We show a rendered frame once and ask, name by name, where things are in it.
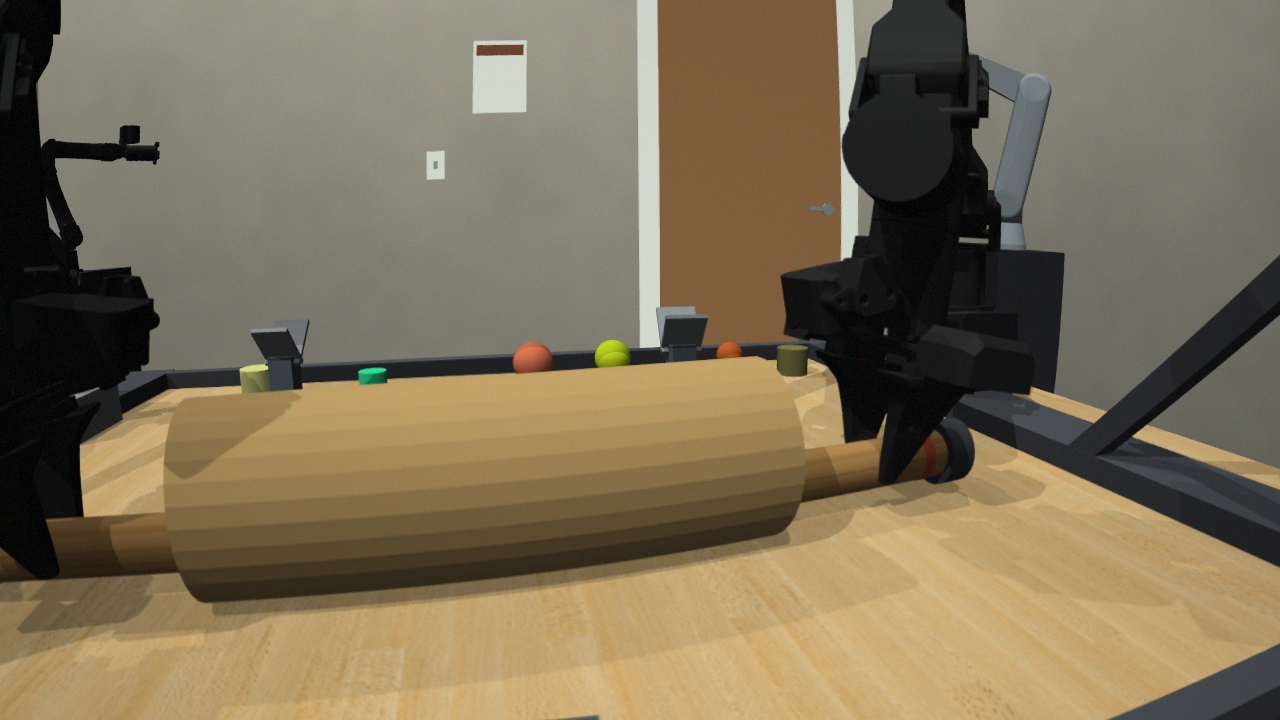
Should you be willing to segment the yellow-green tennis ball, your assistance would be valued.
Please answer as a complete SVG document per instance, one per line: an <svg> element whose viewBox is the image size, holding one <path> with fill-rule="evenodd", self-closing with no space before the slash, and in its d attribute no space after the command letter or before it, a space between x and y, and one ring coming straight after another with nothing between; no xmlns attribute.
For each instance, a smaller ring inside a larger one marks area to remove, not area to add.
<svg viewBox="0 0 1280 720"><path fill-rule="evenodd" d="M596 348L596 368L628 366L630 360L631 355L627 346L617 340L608 340Z"/></svg>

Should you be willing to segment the tan cylinder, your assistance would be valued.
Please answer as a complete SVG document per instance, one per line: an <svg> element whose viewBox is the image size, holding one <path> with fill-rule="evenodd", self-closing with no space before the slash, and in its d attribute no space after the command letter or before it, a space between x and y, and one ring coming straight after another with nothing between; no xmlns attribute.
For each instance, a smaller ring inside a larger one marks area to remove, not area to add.
<svg viewBox="0 0 1280 720"><path fill-rule="evenodd" d="M765 359L183 398L163 468L202 603L389 591L783 532L803 425Z"/></svg>

